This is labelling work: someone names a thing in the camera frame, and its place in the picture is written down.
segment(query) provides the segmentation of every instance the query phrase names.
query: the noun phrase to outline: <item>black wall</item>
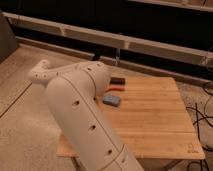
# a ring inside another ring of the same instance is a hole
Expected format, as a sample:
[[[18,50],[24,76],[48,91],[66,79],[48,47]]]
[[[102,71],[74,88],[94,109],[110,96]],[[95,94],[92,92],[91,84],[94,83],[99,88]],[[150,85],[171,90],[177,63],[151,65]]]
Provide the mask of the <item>black wall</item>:
[[[1,0],[3,11],[207,50],[213,13],[127,0]]]

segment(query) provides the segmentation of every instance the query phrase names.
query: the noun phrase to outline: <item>gray sponge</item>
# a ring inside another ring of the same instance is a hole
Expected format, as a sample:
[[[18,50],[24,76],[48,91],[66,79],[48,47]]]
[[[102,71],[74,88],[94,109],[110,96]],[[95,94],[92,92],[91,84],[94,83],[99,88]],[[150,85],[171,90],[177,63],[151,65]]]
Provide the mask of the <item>gray sponge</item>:
[[[121,98],[112,94],[105,94],[103,97],[103,103],[111,106],[118,107],[120,105]]]

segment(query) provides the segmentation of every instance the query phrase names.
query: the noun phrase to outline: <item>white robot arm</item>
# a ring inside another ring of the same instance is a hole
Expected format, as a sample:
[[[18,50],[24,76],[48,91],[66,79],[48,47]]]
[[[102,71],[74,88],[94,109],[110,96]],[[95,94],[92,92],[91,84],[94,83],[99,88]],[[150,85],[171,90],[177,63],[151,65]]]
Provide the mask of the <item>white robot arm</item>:
[[[49,69],[42,60],[29,79],[46,87],[50,111],[88,171],[143,171],[94,98],[105,92],[110,73],[101,62]]]

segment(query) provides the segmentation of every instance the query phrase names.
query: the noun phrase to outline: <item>floor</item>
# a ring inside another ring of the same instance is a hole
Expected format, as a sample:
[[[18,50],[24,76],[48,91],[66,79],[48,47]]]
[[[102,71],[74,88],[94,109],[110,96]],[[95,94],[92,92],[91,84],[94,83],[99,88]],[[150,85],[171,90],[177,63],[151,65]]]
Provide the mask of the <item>floor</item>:
[[[48,59],[53,66],[85,60],[22,44],[0,64],[0,171],[75,171],[69,158],[56,156],[60,129],[46,106],[44,88],[31,85],[27,80],[27,72],[41,59]],[[114,76],[148,76],[117,67],[110,67],[110,70]],[[203,109],[208,96],[200,87],[180,82],[177,85],[186,106],[197,102],[200,110]],[[210,102],[208,112],[212,111]],[[195,114],[189,113],[194,120]],[[205,123],[201,127],[202,143],[213,146],[211,128]],[[213,169],[213,154],[206,156]],[[142,163],[147,171],[159,171],[168,161],[143,160]],[[187,164],[188,161],[181,162],[172,170],[186,170]],[[195,165],[191,170],[199,170],[199,167]]]

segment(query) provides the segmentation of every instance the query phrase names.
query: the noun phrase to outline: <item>wood grain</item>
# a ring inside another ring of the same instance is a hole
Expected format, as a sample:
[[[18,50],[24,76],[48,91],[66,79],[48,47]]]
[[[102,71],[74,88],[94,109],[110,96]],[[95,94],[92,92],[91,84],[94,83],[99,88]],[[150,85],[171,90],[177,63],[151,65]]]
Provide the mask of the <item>wood grain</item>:
[[[172,78],[127,77],[124,92],[112,91],[122,99],[116,108],[98,106],[138,158],[203,159],[191,119]],[[76,156],[61,135],[57,154]]]

